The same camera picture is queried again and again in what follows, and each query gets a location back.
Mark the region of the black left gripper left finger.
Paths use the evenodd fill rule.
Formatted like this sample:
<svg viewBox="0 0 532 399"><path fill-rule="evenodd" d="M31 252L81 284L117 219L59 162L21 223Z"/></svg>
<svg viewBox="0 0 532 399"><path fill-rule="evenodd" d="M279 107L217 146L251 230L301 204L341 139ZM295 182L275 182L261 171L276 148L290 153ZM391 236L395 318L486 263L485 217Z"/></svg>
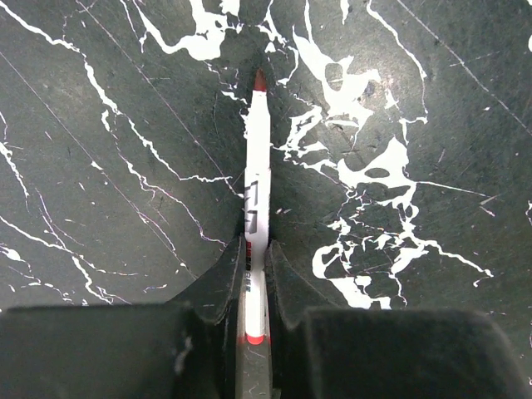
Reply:
<svg viewBox="0 0 532 399"><path fill-rule="evenodd" d="M236 397L244 247L164 303L7 310L2 397Z"/></svg>

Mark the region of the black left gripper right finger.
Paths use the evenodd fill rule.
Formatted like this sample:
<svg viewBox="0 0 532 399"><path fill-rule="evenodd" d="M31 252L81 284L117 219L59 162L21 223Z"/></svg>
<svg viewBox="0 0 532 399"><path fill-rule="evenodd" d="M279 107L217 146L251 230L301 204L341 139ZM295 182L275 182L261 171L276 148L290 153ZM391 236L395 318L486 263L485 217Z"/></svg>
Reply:
<svg viewBox="0 0 532 399"><path fill-rule="evenodd" d="M455 309L341 308L266 254L273 385L283 398L528 398L500 328Z"/></svg>

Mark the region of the white pen red tip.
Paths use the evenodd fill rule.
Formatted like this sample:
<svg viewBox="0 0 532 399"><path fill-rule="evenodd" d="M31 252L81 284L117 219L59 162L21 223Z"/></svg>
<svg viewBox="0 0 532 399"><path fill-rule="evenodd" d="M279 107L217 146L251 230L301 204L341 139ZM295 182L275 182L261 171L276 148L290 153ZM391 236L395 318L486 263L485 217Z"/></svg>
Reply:
<svg viewBox="0 0 532 399"><path fill-rule="evenodd" d="M265 252L269 241L271 193L270 139L267 81L258 69L245 121L244 237L246 243L244 331L249 344L266 337Z"/></svg>

